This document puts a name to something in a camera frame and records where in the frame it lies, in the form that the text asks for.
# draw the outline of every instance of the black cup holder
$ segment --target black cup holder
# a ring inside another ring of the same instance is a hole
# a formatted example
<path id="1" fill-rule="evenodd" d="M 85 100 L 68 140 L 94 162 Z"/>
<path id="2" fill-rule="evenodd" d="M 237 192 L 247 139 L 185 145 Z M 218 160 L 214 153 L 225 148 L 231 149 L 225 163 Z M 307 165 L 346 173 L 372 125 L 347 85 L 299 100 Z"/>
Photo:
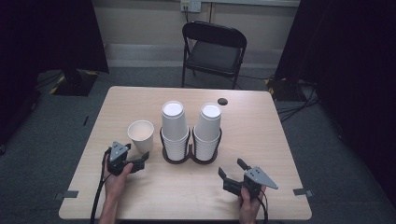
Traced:
<path id="1" fill-rule="evenodd" d="M 190 136 L 191 136 L 191 132 L 190 132 L 190 129 L 189 129 L 189 136 L 187 137 L 186 146 L 185 146 L 185 149 L 184 149 L 184 152 L 185 152 L 184 155 L 186 155 L 186 156 L 183 159 L 181 159 L 180 161 L 173 161 L 173 160 L 169 159 L 169 157 L 168 157 L 168 155 L 166 153 L 165 144 L 163 143 L 163 128 L 161 128 L 160 129 L 160 137 L 161 137 L 161 142 L 163 143 L 163 158 L 167 162 L 169 162 L 171 164 L 181 164 L 181 163 L 187 161 L 188 159 L 192 159 L 196 163 L 202 164 L 202 165 L 206 165 L 206 164 L 212 163 L 216 159 L 216 157 L 218 156 L 218 148 L 219 148 L 219 144 L 220 144 L 221 136 L 222 136 L 221 128 L 220 128 L 218 144 L 216 145 L 216 148 L 215 148 L 215 151 L 213 152 L 212 158 L 210 160 L 208 160 L 208 161 L 201 161 L 201 160 L 199 160 L 198 158 L 195 157 L 195 155 L 196 155 L 196 147 L 195 147 L 196 146 L 196 142 L 195 142 L 195 137 L 194 137 L 194 130 L 192 130 L 192 140 L 193 140 L 193 143 L 194 143 L 194 147 L 193 148 L 192 148 L 192 144 L 189 144 Z"/>

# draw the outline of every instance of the chair backrest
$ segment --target chair backrest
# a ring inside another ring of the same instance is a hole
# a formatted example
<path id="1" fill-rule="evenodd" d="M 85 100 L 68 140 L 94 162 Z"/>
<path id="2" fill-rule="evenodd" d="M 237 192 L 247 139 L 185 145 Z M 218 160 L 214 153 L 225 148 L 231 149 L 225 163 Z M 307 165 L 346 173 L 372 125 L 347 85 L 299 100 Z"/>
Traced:
<path id="1" fill-rule="evenodd" d="M 245 49 L 247 46 L 247 39 L 238 30 L 205 21 L 188 22 L 182 32 L 186 45 L 188 39 L 194 39 L 232 48 Z"/>

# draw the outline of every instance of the black folding chair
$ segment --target black folding chair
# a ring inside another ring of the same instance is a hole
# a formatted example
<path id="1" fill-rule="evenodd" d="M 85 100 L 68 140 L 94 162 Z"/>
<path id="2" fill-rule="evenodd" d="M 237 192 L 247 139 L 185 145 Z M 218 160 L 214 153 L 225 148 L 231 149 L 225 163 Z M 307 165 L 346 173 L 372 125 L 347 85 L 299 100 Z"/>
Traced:
<path id="1" fill-rule="evenodd" d="M 238 30 L 204 21 L 183 26 L 184 59 L 181 87 L 186 68 L 208 74 L 233 77 L 233 89 L 247 47 L 247 39 Z"/>

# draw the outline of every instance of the person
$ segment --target person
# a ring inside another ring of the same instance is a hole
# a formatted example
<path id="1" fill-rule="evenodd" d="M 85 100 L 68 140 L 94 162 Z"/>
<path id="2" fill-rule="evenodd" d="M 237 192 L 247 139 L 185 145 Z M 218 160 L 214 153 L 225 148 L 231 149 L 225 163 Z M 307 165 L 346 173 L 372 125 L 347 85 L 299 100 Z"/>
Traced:
<path id="1" fill-rule="evenodd" d="M 108 176 L 108 179 L 105 182 L 106 197 L 102 208 L 102 214 L 99 219 L 99 224 L 113 224 L 116 223 L 116 214 L 119 201 L 125 189 L 127 176 L 131 172 L 133 165 L 128 163 L 120 175 L 110 175 L 110 172 L 107 170 L 107 163 L 105 164 L 105 167 L 104 176 Z M 262 192 L 259 195 L 260 200 L 262 200 L 264 192 L 265 186 L 262 186 Z M 239 223 L 255 224 L 256 216 L 261 206 L 260 202 L 256 198 L 250 198 L 248 189 L 245 187 L 241 188 L 241 196 L 238 197 L 238 202 L 240 205 Z"/>

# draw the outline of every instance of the table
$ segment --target table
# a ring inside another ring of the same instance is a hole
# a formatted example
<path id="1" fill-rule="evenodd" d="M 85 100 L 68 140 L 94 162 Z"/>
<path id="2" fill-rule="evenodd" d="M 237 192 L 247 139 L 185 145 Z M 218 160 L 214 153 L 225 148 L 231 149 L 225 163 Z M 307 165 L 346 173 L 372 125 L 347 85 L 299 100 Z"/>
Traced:
<path id="1" fill-rule="evenodd" d="M 222 139 L 216 160 L 207 165 L 192 160 L 182 164 L 165 161 L 160 137 L 163 104 L 180 101 L 192 129 L 201 106 L 219 98 L 227 99 L 228 104 L 221 107 Z M 68 189 L 77 190 L 78 196 L 64 199 L 61 218 L 90 218 L 103 154 L 113 141 L 131 143 L 127 129 L 139 119 L 153 123 L 154 148 L 146 168 L 129 175 L 118 219 L 237 220 L 237 197 L 222 189 L 218 169 L 242 181 L 244 171 L 236 163 L 238 158 L 252 167 L 260 166 L 279 186 L 266 191 L 270 219 L 311 218 L 306 196 L 293 193 L 303 186 L 268 92 L 138 87 L 112 87 L 108 91 Z M 130 158 L 138 156 L 134 145 L 129 152 Z M 104 199 L 103 189 L 96 217 L 102 212 Z M 258 219 L 263 219 L 262 210 Z"/>

